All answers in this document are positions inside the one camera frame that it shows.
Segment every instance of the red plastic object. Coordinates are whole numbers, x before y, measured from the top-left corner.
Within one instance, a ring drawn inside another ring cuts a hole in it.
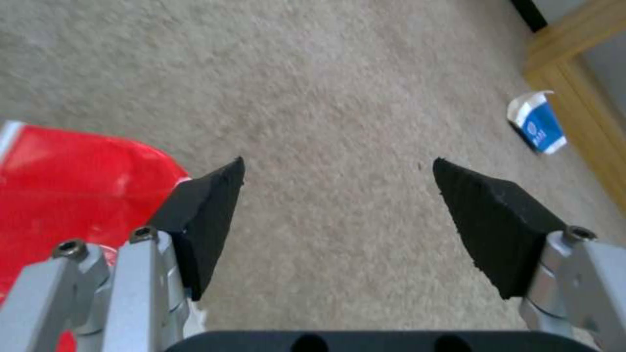
[[[110,247],[111,259],[187,178],[167,154],[139,142],[28,125],[13,132],[4,156],[0,150],[0,304],[22,267],[46,260],[63,240]]]

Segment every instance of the black foam pad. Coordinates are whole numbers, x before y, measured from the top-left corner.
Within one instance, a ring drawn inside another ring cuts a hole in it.
[[[494,179],[442,158],[433,163],[463,245],[500,296],[523,297],[546,235],[566,225],[516,183]]]
[[[148,223],[167,231],[174,243],[183,286],[198,301],[222,253],[244,184],[244,160],[180,183]]]

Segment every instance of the white wall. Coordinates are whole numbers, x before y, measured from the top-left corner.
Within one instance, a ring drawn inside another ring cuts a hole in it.
[[[585,0],[533,0],[548,23],[554,23]],[[626,33],[587,50],[583,54],[598,81],[617,108],[626,116]]]

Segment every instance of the screw head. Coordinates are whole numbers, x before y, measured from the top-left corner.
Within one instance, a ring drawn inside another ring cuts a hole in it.
[[[565,228],[563,238],[571,244],[583,241],[595,241],[598,236],[591,230],[580,226],[568,226]]]
[[[52,258],[65,257],[74,261],[87,258],[87,245],[81,239],[71,239],[59,243],[52,251]]]
[[[156,228],[146,225],[135,229],[130,234],[129,243],[137,243],[141,241],[158,241],[158,231]]]

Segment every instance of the beige carpet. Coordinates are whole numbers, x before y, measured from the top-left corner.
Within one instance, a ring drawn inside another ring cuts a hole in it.
[[[574,149],[505,121],[530,32],[505,0],[4,0],[6,118],[135,138],[201,175],[248,166],[210,329],[511,329],[431,173],[518,182],[624,244]]]

